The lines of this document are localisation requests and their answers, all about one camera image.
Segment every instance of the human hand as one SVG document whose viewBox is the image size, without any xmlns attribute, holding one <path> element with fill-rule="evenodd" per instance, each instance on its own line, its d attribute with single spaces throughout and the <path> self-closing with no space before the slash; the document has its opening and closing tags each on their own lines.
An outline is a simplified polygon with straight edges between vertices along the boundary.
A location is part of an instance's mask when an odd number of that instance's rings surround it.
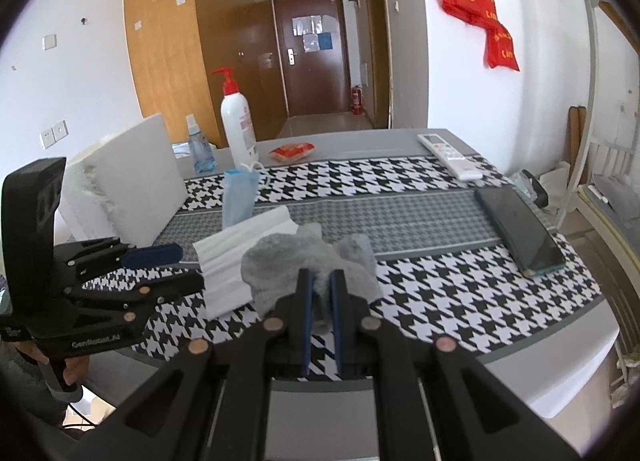
<svg viewBox="0 0 640 461">
<path fill-rule="evenodd" d="M 14 346 L 18 351 L 27 355 L 29 358 L 33 358 L 37 362 L 42 362 L 45 365 L 49 365 L 49 359 L 44 355 L 38 346 L 32 342 L 14 342 Z M 76 358 L 67 358 L 65 360 L 65 370 L 62 373 L 62 377 L 65 379 L 67 385 L 72 385 L 78 380 L 86 377 L 89 371 L 89 357 L 82 356 Z"/>
</svg>

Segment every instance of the orange snack packet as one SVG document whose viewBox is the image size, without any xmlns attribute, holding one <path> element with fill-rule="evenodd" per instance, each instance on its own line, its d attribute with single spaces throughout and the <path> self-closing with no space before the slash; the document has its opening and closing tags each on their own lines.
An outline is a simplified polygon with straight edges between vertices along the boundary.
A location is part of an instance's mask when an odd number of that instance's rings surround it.
<svg viewBox="0 0 640 461">
<path fill-rule="evenodd" d="M 293 163 L 303 157 L 311 154 L 315 149 L 315 146 L 309 142 L 303 143 L 287 143 L 278 148 L 274 148 L 269 156 L 281 163 Z"/>
</svg>

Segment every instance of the air conditioner remote control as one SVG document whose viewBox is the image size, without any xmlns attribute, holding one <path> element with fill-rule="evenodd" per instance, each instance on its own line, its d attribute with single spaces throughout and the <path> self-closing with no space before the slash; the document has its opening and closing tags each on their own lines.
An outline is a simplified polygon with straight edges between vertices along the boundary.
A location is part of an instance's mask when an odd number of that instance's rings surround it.
<svg viewBox="0 0 640 461">
<path fill-rule="evenodd" d="M 438 134 L 418 134 L 418 141 L 433 152 L 444 167 L 460 181 L 482 179 L 482 171 Z"/>
</svg>

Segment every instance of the door frame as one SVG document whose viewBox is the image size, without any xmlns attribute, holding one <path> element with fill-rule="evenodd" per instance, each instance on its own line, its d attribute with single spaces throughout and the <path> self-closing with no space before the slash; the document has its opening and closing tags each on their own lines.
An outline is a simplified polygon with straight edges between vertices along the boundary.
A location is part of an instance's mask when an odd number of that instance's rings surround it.
<svg viewBox="0 0 640 461">
<path fill-rule="evenodd" d="M 284 88 L 284 95 L 287 101 L 287 117 L 292 118 L 291 111 L 289 110 L 289 91 L 287 91 L 287 80 L 285 78 L 285 65 L 289 62 L 289 57 L 287 55 L 287 47 L 284 40 L 284 31 L 283 24 L 279 21 L 278 15 L 278 7 L 277 3 L 279 0 L 273 0 L 273 15 L 276 23 L 276 27 L 278 28 L 278 50 L 280 51 L 280 61 L 282 62 L 281 70 L 282 70 L 282 87 Z M 340 24 L 340 45 L 342 46 L 342 65 L 344 66 L 344 76 L 345 76 L 345 98 L 347 99 L 347 103 L 350 104 L 351 98 L 351 72 L 350 72 L 350 62 L 349 62 L 349 47 L 347 44 L 347 22 L 344 18 L 344 0 L 336 0 L 338 6 L 338 23 Z"/>
<path fill-rule="evenodd" d="M 374 37 L 373 37 L 373 28 L 371 21 L 371 14 L 369 11 L 371 0 L 367 1 L 367 24 L 369 26 L 369 45 L 371 51 L 371 78 L 373 79 L 373 109 L 374 109 L 374 119 L 370 120 L 377 128 L 377 120 L 375 119 L 375 114 L 378 112 L 378 91 L 376 85 L 376 72 L 375 72 L 375 51 L 374 51 Z M 391 49 L 391 17 L 389 15 L 389 0 L 383 0 L 385 3 L 385 24 L 386 24 L 386 47 L 388 51 L 389 58 L 389 107 L 388 107 L 388 121 L 387 128 L 393 128 L 394 122 L 394 61 L 393 61 L 393 51 Z"/>
</svg>

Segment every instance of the white lotion bottle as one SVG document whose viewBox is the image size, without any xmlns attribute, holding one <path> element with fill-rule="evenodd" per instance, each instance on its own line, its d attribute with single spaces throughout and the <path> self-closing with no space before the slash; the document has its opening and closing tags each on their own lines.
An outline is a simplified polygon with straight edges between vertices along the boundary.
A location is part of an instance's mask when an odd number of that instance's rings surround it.
<svg viewBox="0 0 640 461">
<path fill-rule="evenodd" d="M 254 124 L 251 121 L 249 103 L 240 93 L 238 83 L 233 79 L 231 72 L 231 68 L 225 67 L 211 74 L 225 73 L 225 83 L 222 86 L 225 98 L 220 105 L 220 115 L 225 125 L 226 140 L 234 165 L 237 169 L 242 165 L 251 168 L 260 159 L 255 148 Z"/>
</svg>

